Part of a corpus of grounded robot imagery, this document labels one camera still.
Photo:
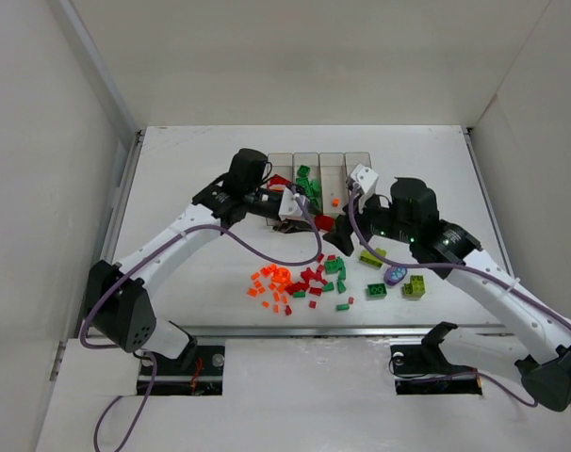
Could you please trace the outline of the lime green stepped brick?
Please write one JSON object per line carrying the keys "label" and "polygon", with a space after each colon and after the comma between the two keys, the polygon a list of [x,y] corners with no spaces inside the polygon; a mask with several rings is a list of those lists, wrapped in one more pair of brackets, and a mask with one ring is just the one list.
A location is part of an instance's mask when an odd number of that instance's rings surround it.
{"label": "lime green stepped brick", "polygon": [[[376,253],[379,254],[382,258],[384,258],[387,254],[385,250],[382,249],[375,249]],[[359,261],[365,265],[372,266],[375,268],[381,268],[383,265],[383,260],[377,258],[372,252],[369,250],[362,250],[359,255]]]}

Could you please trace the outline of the tall green lego stack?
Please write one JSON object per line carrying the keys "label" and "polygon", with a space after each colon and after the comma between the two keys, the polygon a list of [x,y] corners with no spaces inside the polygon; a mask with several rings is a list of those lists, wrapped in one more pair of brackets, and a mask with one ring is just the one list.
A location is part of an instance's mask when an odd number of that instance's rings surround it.
{"label": "tall green lego stack", "polygon": [[297,169],[297,177],[298,178],[307,178],[310,173],[310,168],[305,165],[300,165]]}

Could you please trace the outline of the red flower lego piece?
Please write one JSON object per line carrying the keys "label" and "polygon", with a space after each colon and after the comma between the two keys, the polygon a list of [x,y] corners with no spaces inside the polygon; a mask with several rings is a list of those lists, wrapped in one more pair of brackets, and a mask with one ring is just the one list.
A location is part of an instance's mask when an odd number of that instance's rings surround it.
{"label": "red flower lego piece", "polygon": [[316,215],[314,223],[320,231],[330,232],[334,228],[334,218],[330,216]]}

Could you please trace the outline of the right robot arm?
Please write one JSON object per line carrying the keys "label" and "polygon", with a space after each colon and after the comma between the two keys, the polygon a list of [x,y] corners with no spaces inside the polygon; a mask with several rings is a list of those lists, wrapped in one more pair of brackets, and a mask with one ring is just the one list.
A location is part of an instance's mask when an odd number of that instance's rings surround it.
{"label": "right robot arm", "polygon": [[350,200],[324,238],[346,255],[352,241],[370,254],[373,236],[408,245],[411,269],[428,269],[477,301],[514,336],[500,345],[493,337],[467,333],[442,321],[414,345],[420,369],[406,372],[416,384],[472,375],[483,369],[521,385],[532,405],[562,412],[571,404],[571,320],[524,288],[463,227],[442,219],[435,193],[417,178],[399,178],[382,205],[371,169],[349,176]]}

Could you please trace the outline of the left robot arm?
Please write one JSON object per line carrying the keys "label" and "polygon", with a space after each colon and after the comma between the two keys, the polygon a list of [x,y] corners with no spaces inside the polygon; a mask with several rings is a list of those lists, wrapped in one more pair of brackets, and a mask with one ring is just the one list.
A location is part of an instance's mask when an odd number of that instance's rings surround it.
{"label": "left robot arm", "polygon": [[155,315],[153,296],[160,286],[197,250],[223,235],[234,238],[231,227],[249,214],[314,223],[313,204],[302,186],[288,183],[281,191],[265,187],[271,169],[265,154],[239,150],[228,171],[198,192],[164,231],[115,263],[94,264],[87,280],[80,344],[94,349],[87,334],[96,329],[108,339],[108,349],[119,348],[148,360],[162,356],[188,367],[197,340]]}

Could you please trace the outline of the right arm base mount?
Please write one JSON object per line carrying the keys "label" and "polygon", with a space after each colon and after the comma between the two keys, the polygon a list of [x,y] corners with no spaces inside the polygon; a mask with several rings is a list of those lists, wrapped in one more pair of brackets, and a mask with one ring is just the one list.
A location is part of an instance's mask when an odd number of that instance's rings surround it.
{"label": "right arm base mount", "polygon": [[448,363],[438,347],[394,344],[390,353],[398,396],[482,395],[476,370]]}

